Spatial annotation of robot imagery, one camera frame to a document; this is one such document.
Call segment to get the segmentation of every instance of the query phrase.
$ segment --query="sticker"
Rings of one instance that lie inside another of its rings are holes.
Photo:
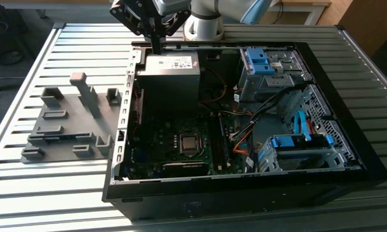
[[[157,57],[160,69],[191,69],[192,57]]]
[[[239,102],[239,94],[233,94],[233,101]]]
[[[249,167],[253,167],[253,161],[252,161],[252,159],[249,157],[247,157],[245,162],[249,165]]]
[[[271,65],[271,67],[281,67],[280,62],[271,62],[269,65]]]

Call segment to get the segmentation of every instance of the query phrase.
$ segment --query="blue plastic clip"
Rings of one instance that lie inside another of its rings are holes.
[[[268,63],[268,57],[261,47],[248,47],[247,54],[253,74],[275,74],[275,69]]]
[[[277,148],[277,142],[276,142],[276,139],[275,138],[271,139],[271,143],[272,143],[272,147],[273,148]]]
[[[265,151],[261,151],[261,153],[259,153],[257,161],[263,158],[264,154],[265,154]]]
[[[328,142],[329,146],[332,146],[333,145],[333,138],[332,138],[332,136],[327,134],[325,135],[325,139],[327,139],[327,142]]]

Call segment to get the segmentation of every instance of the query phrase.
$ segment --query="blue drive bracket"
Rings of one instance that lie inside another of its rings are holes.
[[[268,63],[268,57],[261,47],[248,47],[247,56],[253,74],[275,74],[275,69]]]

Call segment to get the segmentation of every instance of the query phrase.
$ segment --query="slotted metal table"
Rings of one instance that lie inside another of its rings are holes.
[[[227,41],[307,42],[387,168],[387,79],[344,30],[312,26],[225,25]],[[130,222],[101,202],[106,160],[20,163],[45,87],[77,93],[72,72],[97,92],[122,88],[130,41],[120,24],[53,29],[0,125],[1,231],[384,231],[387,182],[316,208]],[[179,31],[168,40],[183,40]]]

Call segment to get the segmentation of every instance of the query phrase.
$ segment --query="floor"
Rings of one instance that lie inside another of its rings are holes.
[[[46,10],[45,18],[40,18],[42,11],[22,10],[20,13],[29,28],[24,38],[34,54],[40,52],[54,22],[116,23],[108,11],[98,10]],[[387,42],[372,56],[372,61],[387,76]],[[0,122],[32,64],[33,61],[25,59],[14,65],[0,66]]]

